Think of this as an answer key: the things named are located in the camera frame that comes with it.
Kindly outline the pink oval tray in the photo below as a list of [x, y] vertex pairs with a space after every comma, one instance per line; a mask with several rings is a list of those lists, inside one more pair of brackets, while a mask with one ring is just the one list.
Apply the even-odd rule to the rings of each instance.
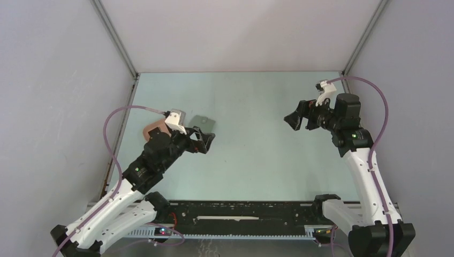
[[145, 126], [145, 128], [143, 129], [142, 134], [143, 134], [143, 138], [144, 138], [145, 142], [149, 141], [149, 139], [150, 139], [149, 132], [154, 129], [159, 129], [161, 132], [166, 133], [168, 135], [171, 134], [165, 124], [165, 119], [160, 119], [154, 123], [151, 123], [151, 124]]

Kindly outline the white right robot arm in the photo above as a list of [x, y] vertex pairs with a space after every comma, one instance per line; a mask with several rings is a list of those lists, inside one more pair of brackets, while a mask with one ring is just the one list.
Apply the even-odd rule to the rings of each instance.
[[333, 222], [348, 236], [353, 256], [402, 256], [415, 238], [415, 229], [403, 221], [391, 202], [372, 151], [372, 136], [360, 126], [360, 108], [358, 96], [341, 93], [333, 108], [329, 99], [321, 104], [302, 100], [284, 121], [295, 131], [304, 119], [307, 130], [329, 131], [359, 196], [361, 213], [356, 214], [340, 197], [318, 195], [311, 210], [312, 219], [319, 224]]

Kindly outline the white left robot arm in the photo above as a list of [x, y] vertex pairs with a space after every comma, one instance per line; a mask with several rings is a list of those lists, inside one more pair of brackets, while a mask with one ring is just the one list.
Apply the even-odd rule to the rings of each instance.
[[169, 202], [151, 189], [185, 152], [205, 154], [213, 133], [199, 127], [162, 132], [149, 131], [149, 141], [142, 153], [122, 173], [116, 186], [78, 220], [57, 225], [51, 236], [57, 253], [63, 256], [100, 256], [116, 241], [136, 228], [155, 221], [163, 223], [169, 216]]

